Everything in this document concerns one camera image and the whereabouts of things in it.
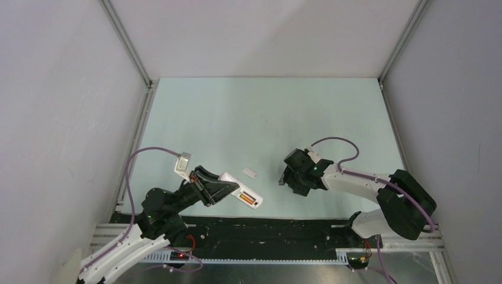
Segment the white remote control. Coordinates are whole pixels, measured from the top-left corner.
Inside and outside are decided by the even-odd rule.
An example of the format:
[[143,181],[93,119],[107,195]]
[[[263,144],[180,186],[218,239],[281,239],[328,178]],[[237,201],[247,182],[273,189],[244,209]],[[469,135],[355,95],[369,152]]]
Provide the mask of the white remote control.
[[[248,207],[250,207],[251,209],[258,209],[262,205],[263,198],[258,193],[251,190],[248,186],[246,186],[244,183],[242,183],[241,181],[239,181],[238,179],[236,179],[235,177],[233,177],[229,173],[227,173],[227,172],[223,173],[222,175],[220,175],[220,177],[218,179],[221,181],[233,182],[233,183],[238,184],[239,187],[235,191],[233,191],[231,193],[231,195],[234,196],[235,198],[237,198],[240,202],[242,202],[245,205],[247,205]],[[244,201],[242,201],[239,198],[239,195],[242,192],[246,192],[248,195],[250,195],[256,199],[256,202],[253,206],[250,206],[249,204],[245,203]]]

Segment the orange battery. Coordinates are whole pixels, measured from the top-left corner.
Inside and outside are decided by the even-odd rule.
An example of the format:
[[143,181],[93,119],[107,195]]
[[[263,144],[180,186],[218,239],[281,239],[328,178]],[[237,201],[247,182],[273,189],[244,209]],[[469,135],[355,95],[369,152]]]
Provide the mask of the orange battery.
[[249,204],[250,206],[253,206],[256,202],[256,199],[250,195],[248,195],[246,192],[242,192],[239,195],[239,198],[244,201],[245,203]]

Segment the white battery cover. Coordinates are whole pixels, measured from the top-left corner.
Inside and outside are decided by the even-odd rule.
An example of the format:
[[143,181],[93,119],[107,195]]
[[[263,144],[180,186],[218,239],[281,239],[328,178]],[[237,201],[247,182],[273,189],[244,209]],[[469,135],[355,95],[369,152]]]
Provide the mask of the white battery cover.
[[248,176],[248,177],[250,177],[250,178],[252,178],[252,179],[257,178],[257,176],[258,176],[258,173],[257,173],[256,171],[254,171],[254,170],[252,170],[252,169],[250,169],[250,168],[248,168],[248,167],[243,168],[242,172],[243,172],[246,176]]

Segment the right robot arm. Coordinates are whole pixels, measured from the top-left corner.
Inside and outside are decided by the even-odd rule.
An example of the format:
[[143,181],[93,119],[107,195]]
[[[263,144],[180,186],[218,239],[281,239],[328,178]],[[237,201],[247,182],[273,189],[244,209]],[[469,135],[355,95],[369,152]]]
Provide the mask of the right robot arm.
[[295,149],[284,158],[286,168],[279,180],[293,193],[307,196],[310,191],[341,191],[376,203],[378,209],[354,213],[344,230],[345,242],[359,247],[367,238],[396,233],[416,240],[431,225],[436,201],[406,170],[393,174],[367,174],[322,159],[310,149]]

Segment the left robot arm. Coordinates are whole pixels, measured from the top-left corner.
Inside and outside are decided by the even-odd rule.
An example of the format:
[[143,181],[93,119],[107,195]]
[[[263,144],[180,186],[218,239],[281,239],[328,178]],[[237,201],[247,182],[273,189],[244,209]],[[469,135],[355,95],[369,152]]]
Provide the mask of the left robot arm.
[[149,190],[141,203],[142,212],[131,218],[130,226],[81,261],[77,283],[113,283],[156,250],[170,244],[180,246],[188,230],[180,212],[198,202],[205,206],[215,205],[243,189],[244,184],[232,175],[217,176],[197,166],[177,191]]

